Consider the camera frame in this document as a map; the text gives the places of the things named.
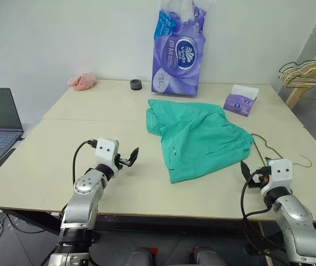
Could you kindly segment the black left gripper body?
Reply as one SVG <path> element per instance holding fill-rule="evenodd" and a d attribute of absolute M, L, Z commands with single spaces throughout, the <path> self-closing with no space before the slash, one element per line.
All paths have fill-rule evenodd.
<path fill-rule="evenodd" d="M 121 170 L 124 166 L 130 167 L 130 161 L 128 159 L 121 158 L 120 154 L 115 155 L 114 163 L 118 170 Z"/>

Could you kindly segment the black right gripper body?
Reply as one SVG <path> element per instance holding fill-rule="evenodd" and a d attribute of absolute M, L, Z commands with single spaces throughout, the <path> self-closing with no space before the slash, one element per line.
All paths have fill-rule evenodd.
<path fill-rule="evenodd" d="M 249 171 L 247 177 L 247 186 L 249 188 L 259 188 L 262 189 L 269 183 L 269 177 L 271 175 L 271 167 L 264 166 L 256 169 L 253 173 Z"/>

